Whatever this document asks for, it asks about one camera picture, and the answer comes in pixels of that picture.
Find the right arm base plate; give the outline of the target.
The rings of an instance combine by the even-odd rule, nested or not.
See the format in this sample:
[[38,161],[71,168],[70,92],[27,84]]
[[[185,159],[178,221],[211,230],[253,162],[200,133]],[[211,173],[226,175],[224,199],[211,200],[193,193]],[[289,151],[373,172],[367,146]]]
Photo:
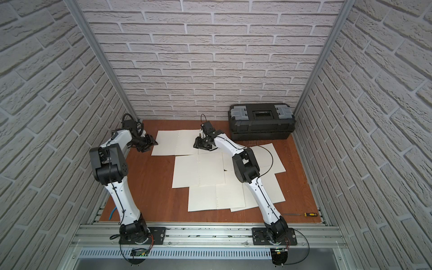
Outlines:
[[288,232],[282,240],[275,243],[270,241],[270,237],[267,235],[267,230],[264,227],[252,228],[252,237],[254,245],[298,245],[297,236],[293,228],[288,228]]

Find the yellow cover notebook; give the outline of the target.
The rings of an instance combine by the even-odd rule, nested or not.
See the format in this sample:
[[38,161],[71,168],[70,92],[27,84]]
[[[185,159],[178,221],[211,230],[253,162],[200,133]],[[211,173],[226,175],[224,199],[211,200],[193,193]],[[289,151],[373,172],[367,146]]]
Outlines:
[[172,188],[225,184],[221,153],[176,156]]

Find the purple cover notebook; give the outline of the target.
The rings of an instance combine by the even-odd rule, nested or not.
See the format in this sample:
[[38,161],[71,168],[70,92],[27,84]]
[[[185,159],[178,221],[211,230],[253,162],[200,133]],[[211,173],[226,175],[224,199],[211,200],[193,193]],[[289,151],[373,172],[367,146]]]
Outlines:
[[198,154],[194,148],[195,139],[200,131],[196,130],[159,130],[156,137],[158,145],[153,147],[152,156],[181,156]]

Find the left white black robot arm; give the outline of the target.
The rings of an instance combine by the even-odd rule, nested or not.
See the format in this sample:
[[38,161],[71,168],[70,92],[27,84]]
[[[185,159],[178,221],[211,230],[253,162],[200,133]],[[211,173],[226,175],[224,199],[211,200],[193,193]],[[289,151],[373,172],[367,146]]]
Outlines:
[[125,155],[130,148],[144,153],[157,144],[140,121],[125,113],[121,128],[113,131],[107,142],[90,149],[93,177],[111,195],[120,217],[120,240],[128,244],[145,243],[150,231],[129,189]]

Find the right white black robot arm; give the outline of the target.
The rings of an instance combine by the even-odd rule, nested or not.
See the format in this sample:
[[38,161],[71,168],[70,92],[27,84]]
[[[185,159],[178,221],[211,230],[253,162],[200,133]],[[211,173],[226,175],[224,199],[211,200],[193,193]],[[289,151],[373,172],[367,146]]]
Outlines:
[[253,150],[236,144],[224,132],[216,130],[209,121],[201,124],[201,132],[202,134],[195,139],[194,148],[207,151],[221,149],[230,154],[235,176],[250,190],[260,208],[268,241],[274,245],[284,242],[289,227],[264,188]]

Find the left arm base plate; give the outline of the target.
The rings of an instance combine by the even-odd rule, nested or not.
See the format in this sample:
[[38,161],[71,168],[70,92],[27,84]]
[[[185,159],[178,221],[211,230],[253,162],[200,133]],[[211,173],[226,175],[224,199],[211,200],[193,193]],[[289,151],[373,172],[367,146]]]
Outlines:
[[140,240],[138,242],[136,241],[128,241],[125,239],[120,239],[120,243],[122,245],[150,245],[152,242],[154,242],[154,245],[162,245],[163,241],[165,239],[165,233],[167,228],[166,227],[149,227],[148,230],[150,233],[148,234],[148,237],[145,240]]

